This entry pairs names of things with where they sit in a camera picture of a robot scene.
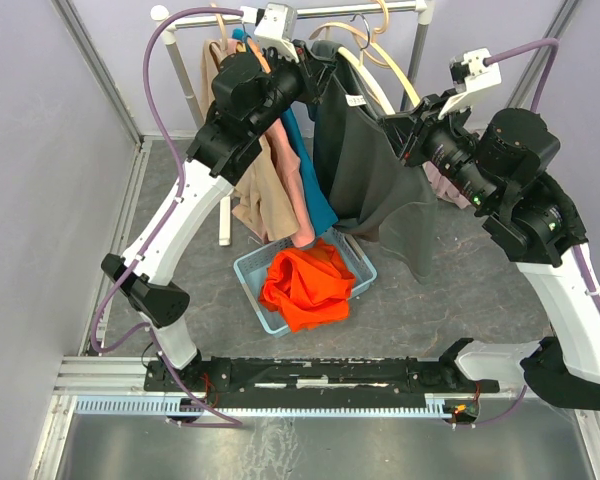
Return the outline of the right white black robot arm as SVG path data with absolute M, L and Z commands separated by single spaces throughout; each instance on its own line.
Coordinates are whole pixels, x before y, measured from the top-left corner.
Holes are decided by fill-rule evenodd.
M 467 111 L 445 112 L 430 95 L 381 129 L 408 167 L 431 164 L 473 207 L 483 228 L 531 284 L 552 335 L 522 347 L 466 348 L 442 362 L 440 382 L 461 391 L 474 379 L 512 374 L 545 402 L 600 411 L 600 284 L 573 200 L 548 173 L 559 139 L 541 116 L 498 111 L 482 135 Z

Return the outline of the mauve clothes pile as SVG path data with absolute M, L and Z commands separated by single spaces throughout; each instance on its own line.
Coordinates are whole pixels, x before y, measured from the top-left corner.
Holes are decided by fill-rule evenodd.
M 492 188 L 479 173 L 475 148 L 466 140 L 443 129 L 435 130 L 423 144 L 424 171 L 439 198 L 461 209 L 469 205 L 481 208 Z

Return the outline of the metal clothes rack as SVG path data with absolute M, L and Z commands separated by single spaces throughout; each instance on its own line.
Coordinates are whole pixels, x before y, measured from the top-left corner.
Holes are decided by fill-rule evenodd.
M 389 1 L 387 2 L 387 5 L 389 14 L 392 12 L 415 12 L 418 14 L 418 25 L 412 47 L 409 70 L 406 74 L 413 85 L 419 70 L 428 26 L 433 19 L 435 3 L 433 1 L 422 0 Z M 215 13 L 223 14 L 226 25 L 244 23 L 242 21 L 243 13 L 240 16 L 236 16 L 233 14 L 231 9 L 220 8 L 216 6 L 202 7 L 200 12 L 197 14 L 187 14 L 179 18 L 175 18 L 169 13 L 168 9 L 162 5 L 153 6 L 150 11 L 151 19 L 156 23 L 156 25 L 158 27 L 165 27 L 160 34 L 160 38 L 167 49 L 167 53 L 169 54 L 172 66 L 181 85 L 187 106 L 194 120 L 194 124 L 198 128 L 203 125 L 203 115 L 200 108 L 199 99 L 195 94 L 184 60 L 177 45 L 176 31 L 187 28 L 202 28 L 206 26 L 218 25 L 214 16 Z M 300 8 L 297 10 L 297 19 L 304 20 L 313 18 L 353 17 L 356 13 L 361 13 L 363 15 L 382 15 L 380 6 L 376 4 L 376 1 L 374 1 L 370 4 L 348 4 L 339 6 Z

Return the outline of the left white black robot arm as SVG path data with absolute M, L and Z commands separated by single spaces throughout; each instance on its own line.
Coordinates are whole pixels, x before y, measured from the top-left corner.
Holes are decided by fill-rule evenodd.
M 294 102 L 317 104 L 336 68 L 302 41 L 295 58 L 280 57 L 263 69 L 252 53 L 227 56 L 211 82 L 213 101 L 204 125 L 179 164 L 169 196 L 122 254 L 107 254 L 101 268 L 140 314 L 142 327 L 168 364 L 167 379 L 189 390 L 201 378 L 200 354 L 184 314 L 190 296 L 173 276 L 181 256 L 220 200 L 261 153 L 261 137 Z

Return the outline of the blue t shirt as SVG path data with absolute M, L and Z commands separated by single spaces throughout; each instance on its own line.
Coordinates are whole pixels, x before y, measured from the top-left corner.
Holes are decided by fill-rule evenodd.
M 303 190 L 316 238 L 337 221 L 337 216 L 318 185 L 315 169 L 306 147 L 302 144 L 302 136 L 293 112 L 288 109 L 277 120 L 282 121 L 290 145 L 300 159 L 300 175 Z

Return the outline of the dark grey t shirt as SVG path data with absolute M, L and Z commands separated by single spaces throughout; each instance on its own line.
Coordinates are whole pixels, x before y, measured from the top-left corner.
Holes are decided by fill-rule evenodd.
M 337 62 L 322 102 L 309 109 L 320 188 L 338 230 L 379 243 L 424 283 L 432 272 L 437 199 L 423 169 L 403 166 L 394 154 L 371 98 L 364 94 L 363 106 L 348 104 L 349 95 L 362 92 L 362 80 L 338 48 L 327 40 L 311 47 L 314 55 Z

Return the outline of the pink t shirt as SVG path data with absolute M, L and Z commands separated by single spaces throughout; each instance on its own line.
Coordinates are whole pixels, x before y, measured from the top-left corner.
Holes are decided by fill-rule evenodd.
M 271 148 L 274 168 L 294 209 L 299 229 L 289 238 L 298 248 L 315 239 L 300 175 L 300 159 L 292 149 L 281 120 L 276 120 L 264 133 Z

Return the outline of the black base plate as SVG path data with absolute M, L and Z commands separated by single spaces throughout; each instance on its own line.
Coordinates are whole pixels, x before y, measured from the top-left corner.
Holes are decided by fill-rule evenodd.
M 427 394 L 497 393 L 496 380 L 470 380 L 454 363 L 461 339 L 434 360 L 397 358 L 230 358 L 178 372 L 192 393 L 220 408 L 423 407 Z

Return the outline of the white hanger of grey shirt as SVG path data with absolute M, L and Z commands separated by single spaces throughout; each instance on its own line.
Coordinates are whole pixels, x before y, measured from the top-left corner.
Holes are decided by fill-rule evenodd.
M 373 77 L 373 75 L 369 72 L 369 70 L 364 66 L 364 51 L 370 46 L 371 43 L 371 28 L 369 26 L 368 21 L 366 20 L 366 17 L 361 13 L 356 13 L 352 17 L 351 21 L 354 21 L 357 17 L 360 17 L 364 23 L 366 33 L 363 35 L 363 37 L 366 39 L 366 43 L 360 48 L 359 54 L 353 54 L 344 46 L 341 46 L 338 49 L 338 54 L 351 65 L 351 67 L 356 71 L 358 76 L 364 81 L 367 90 L 370 93 L 370 96 L 381 107 L 383 112 L 387 115 L 394 114 L 395 110 L 393 109 L 391 102 L 387 98 L 383 89 Z

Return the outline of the light blue plastic basket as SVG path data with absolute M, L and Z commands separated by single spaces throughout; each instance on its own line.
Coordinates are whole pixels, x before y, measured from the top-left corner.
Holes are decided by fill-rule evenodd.
M 340 322 L 377 271 L 353 237 L 333 228 L 296 248 L 286 238 L 234 262 L 264 331 L 274 337 Z

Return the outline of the orange t shirt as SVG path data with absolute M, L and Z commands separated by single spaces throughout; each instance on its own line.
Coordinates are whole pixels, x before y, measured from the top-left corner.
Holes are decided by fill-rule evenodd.
M 276 254 L 259 302 L 278 313 L 293 333 L 312 330 L 349 317 L 355 281 L 338 249 L 319 238 L 310 248 Z

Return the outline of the beige plastic hanger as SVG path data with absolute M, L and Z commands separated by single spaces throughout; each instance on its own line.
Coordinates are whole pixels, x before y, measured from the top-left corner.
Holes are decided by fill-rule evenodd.
M 389 9 L 386 1 L 378 0 L 376 4 L 380 6 L 383 15 L 383 23 L 380 27 L 374 27 L 369 34 L 364 34 L 356 27 L 342 22 L 326 22 L 317 27 L 309 36 L 310 40 L 317 39 L 321 33 L 324 38 L 328 38 L 328 31 L 331 29 L 341 29 L 348 31 L 354 38 L 362 57 L 367 57 L 373 64 L 380 68 L 391 70 L 403 87 L 406 97 L 414 106 L 420 103 L 420 96 L 417 94 L 407 75 L 398 66 L 396 61 L 386 52 L 386 50 L 377 43 L 377 37 L 386 32 L 389 27 Z

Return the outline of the beige t shirt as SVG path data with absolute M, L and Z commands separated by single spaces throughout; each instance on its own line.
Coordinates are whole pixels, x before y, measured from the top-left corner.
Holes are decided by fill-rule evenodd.
M 228 40 L 225 48 L 219 40 L 206 40 L 202 47 L 201 79 L 203 93 L 199 104 L 207 114 L 215 95 L 211 89 L 221 61 L 227 57 L 235 40 Z M 290 199 L 275 171 L 271 148 L 265 136 L 259 139 L 261 153 L 249 166 L 238 184 L 234 196 L 238 203 L 233 215 L 255 233 L 264 243 L 290 237 L 299 229 L 299 224 Z

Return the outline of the yellow hanger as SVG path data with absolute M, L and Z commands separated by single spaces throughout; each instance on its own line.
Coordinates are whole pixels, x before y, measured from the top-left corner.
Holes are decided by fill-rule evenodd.
M 268 64 L 268 61 L 262 53 L 258 43 L 248 33 L 245 23 L 241 23 L 240 26 L 233 31 L 232 38 L 238 42 L 236 46 L 236 50 L 238 52 L 251 53 L 259 61 L 263 72 L 266 74 L 271 73 L 271 68 Z

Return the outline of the beige hanger of beige shirt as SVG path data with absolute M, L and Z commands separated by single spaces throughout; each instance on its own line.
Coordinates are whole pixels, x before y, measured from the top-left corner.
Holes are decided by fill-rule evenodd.
M 227 33 L 227 28 L 226 28 L 226 24 L 224 21 L 224 17 L 222 13 L 215 13 L 214 14 L 215 19 L 216 19 L 216 23 L 218 24 L 219 30 L 220 30 L 220 49 L 223 52 L 226 52 L 228 50 L 228 46 L 229 46 L 229 38 L 228 38 L 228 33 Z

